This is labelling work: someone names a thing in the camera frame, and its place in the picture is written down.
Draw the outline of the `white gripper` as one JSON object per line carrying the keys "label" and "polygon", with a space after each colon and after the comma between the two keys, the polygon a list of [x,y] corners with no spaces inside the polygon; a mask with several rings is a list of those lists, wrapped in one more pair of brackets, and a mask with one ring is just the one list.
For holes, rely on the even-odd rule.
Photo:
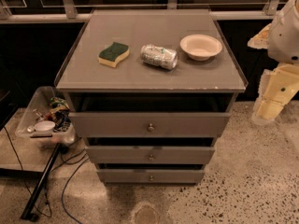
{"label": "white gripper", "polygon": [[259,96],[262,99],[257,116],[275,119],[283,106],[299,92],[299,66],[279,63],[274,70],[265,69],[261,76]]}

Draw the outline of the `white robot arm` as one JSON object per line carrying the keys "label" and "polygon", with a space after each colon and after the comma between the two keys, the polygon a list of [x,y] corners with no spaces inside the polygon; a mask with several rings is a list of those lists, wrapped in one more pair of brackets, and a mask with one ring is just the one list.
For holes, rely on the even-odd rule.
{"label": "white robot arm", "polygon": [[299,92],[299,0],[289,0],[272,22],[249,40],[248,46],[266,49],[268,56],[278,62],[274,70],[263,71],[253,107],[252,117],[267,123]]}

